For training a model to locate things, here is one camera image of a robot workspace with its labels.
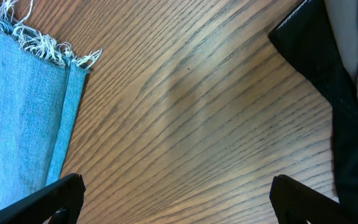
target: white fringe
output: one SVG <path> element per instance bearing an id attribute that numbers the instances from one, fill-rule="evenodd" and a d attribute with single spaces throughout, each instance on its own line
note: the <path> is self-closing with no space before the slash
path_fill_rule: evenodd
<path id="1" fill-rule="evenodd" d="M 21 21 L 15 20 L 13 18 L 13 7 L 16 2 L 17 0 L 2 0 L 2 2 L 0 2 L 0 29 L 3 32 L 8 32 L 9 28 L 7 24 L 14 22 L 15 24 L 13 25 L 11 35 L 16 38 L 21 49 L 34 54 L 36 57 L 51 61 L 62 68 L 67 66 L 64 57 L 68 58 L 78 67 L 82 67 L 86 65 L 88 61 L 91 61 L 85 70 L 89 69 L 100 57 L 102 49 L 93 53 L 90 52 L 89 55 L 82 58 L 77 58 L 71 49 L 71 44 L 68 42 L 57 44 L 57 41 L 48 34 L 42 35 L 41 32 L 25 26 L 23 22 L 30 17 L 33 0 L 31 0 L 27 15 Z"/>

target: blue denim fabric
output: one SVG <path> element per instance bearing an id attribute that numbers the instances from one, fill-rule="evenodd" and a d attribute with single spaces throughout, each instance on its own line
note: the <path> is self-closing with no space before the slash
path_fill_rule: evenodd
<path id="1" fill-rule="evenodd" d="M 0 30 L 0 209 L 59 178 L 88 73 L 19 47 Z"/>

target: black cloth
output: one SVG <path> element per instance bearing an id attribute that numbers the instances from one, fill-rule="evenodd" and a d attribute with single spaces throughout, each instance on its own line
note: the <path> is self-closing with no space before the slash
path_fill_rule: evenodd
<path id="1" fill-rule="evenodd" d="M 333 107 L 334 176 L 341 205 L 358 212 L 358 102 L 323 0 L 303 1 L 268 35 Z"/>

